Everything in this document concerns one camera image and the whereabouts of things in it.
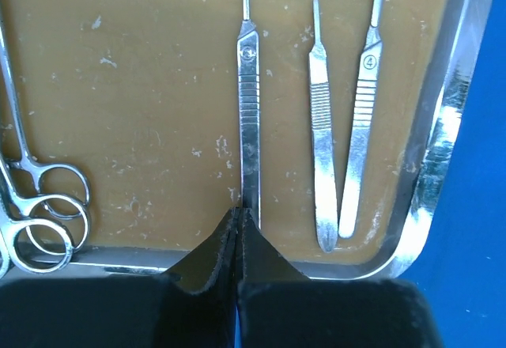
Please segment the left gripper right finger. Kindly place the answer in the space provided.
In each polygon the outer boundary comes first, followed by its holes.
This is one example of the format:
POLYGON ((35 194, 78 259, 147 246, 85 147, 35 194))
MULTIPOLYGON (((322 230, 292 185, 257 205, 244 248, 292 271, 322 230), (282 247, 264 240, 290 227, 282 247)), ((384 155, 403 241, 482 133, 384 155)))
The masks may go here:
POLYGON ((427 301, 390 279, 311 280, 236 212, 236 302, 243 347, 442 347, 427 301))

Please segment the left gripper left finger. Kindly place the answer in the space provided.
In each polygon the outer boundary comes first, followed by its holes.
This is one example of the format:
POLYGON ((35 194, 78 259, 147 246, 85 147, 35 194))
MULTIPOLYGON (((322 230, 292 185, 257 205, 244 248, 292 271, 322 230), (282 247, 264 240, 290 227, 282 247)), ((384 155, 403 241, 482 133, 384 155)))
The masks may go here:
POLYGON ((1 288, 3 347, 232 347, 240 211, 161 274, 18 280, 1 288))

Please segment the long steel scalpel handle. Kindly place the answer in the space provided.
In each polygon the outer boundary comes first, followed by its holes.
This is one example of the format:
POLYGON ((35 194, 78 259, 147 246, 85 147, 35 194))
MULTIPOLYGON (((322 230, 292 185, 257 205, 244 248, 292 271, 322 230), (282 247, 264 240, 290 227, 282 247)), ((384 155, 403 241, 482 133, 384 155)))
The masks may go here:
POLYGON ((243 18, 237 37, 237 85, 240 125, 242 206, 261 225, 260 65, 259 34, 243 0, 243 18))

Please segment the blue surgical cloth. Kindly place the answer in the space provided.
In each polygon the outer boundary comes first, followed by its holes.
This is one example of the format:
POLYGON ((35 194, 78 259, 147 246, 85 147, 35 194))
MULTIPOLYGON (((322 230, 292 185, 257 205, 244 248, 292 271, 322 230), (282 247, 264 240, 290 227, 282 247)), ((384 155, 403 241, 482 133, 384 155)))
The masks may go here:
POLYGON ((505 0, 493 0, 429 238, 404 278, 445 346, 504 346, 505 0))

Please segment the number four scalpel handle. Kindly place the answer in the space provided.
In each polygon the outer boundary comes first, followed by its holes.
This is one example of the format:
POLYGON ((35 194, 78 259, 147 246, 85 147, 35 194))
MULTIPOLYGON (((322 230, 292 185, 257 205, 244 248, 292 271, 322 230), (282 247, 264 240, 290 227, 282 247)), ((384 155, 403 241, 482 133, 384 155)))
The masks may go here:
POLYGON ((372 1, 371 18, 358 66, 349 153, 338 227, 339 236, 345 239, 353 236, 359 214, 383 50, 379 29, 382 5, 383 0, 372 1))

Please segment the steel instrument tray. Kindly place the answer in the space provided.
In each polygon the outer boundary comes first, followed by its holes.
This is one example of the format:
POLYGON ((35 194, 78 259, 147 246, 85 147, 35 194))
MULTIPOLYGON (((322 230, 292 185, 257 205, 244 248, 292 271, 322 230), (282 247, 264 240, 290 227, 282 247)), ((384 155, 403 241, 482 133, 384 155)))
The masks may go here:
MULTIPOLYGON (((383 0, 357 224, 315 231, 308 54, 313 0, 250 0, 259 34, 262 235, 310 278, 395 278, 421 254, 493 0, 383 0)), ((373 0, 319 0, 338 227, 373 0)), ((236 44, 243 0, 1 0, 17 115, 7 157, 83 198, 90 237, 67 275, 155 273, 242 203, 236 44)))

